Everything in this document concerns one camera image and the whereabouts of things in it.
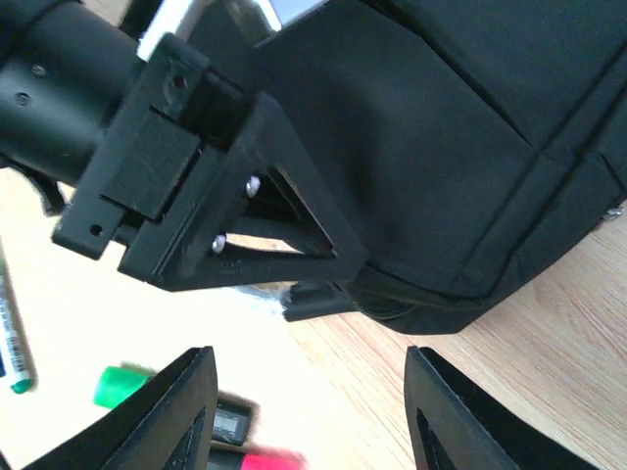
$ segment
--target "black cylinder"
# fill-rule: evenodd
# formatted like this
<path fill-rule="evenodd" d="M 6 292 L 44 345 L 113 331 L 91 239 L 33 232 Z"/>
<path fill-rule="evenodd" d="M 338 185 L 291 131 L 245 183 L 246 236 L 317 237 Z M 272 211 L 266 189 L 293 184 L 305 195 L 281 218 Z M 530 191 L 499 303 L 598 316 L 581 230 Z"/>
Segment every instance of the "black cylinder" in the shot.
<path fill-rule="evenodd" d="M 137 43 L 74 2 L 13 42 L 0 64 L 0 154 L 75 185 L 141 70 Z"/>

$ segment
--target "screw hole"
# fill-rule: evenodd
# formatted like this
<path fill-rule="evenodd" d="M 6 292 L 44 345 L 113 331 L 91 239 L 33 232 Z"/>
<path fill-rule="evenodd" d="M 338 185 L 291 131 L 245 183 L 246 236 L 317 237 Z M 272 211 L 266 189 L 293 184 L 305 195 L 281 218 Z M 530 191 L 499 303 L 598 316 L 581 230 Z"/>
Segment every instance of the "screw hole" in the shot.
<path fill-rule="evenodd" d="M 172 83 L 174 84 L 174 87 L 178 90 L 184 90 L 185 88 L 187 88 L 187 80 L 183 75 L 175 76 L 172 80 Z"/>
<path fill-rule="evenodd" d="M 100 225 L 92 225 L 89 227 L 89 233 L 94 237 L 99 237 L 102 233 L 102 227 Z"/>

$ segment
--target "green marker cap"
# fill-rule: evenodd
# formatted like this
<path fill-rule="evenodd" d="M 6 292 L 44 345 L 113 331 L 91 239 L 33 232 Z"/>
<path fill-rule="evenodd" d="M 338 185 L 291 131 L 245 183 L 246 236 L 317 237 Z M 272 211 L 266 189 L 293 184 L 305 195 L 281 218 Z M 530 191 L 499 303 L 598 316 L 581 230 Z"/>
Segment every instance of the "green marker cap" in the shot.
<path fill-rule="evenodd" d="M 13 390 L 16 394 L 21 395 L 21 394 L 25 394 L 26 392 L 28 392 L 31 387 L 32 387 L 32 380 L 24 379 L 16 384 L 13 384 L 11 386 L 11 390 Z"/>
<path fill-rule="evenodd" d="M 120 367 L 107 367 L 100 376 L 94 403 L 113 409 L 133 395 L 150 379 L 150 375 Z"/>

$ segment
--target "black bracket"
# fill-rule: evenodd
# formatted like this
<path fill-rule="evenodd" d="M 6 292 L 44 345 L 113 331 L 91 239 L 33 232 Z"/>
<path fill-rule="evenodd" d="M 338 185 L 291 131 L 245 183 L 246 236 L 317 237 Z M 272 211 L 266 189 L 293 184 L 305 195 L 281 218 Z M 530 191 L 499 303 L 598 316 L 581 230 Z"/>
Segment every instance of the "black bracket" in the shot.
<path fill-rule="evenodd" d="M 273 217 L 246 191 L 252 177 L 272 186 L 294 220 Z M 266 236 L 272 227 L 310 234 L 316 249 L 215 250 L 242 220 Z M 122 104 L 53 235 L 92 259 L 113 239 L 127 245 L 120 272 L 171 291 L 348 280 L 366 258 L 281 107 L 265 93 L 245 100 L 172 35 Z"/>

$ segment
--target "black fabric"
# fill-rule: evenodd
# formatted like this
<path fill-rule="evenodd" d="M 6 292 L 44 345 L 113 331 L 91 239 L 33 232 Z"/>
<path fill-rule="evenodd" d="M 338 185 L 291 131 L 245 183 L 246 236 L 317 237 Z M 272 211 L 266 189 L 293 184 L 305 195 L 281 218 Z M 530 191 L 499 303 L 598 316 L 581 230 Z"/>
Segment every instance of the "black fabric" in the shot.
<path fill-rule="evenodd" d="M 624 0 L 330 0 L 250 56 L 210 55 L 277 99 L 358 230 L 368 265 L 340 289 L 435 334 L 625 198 L 626 31 Z"/>

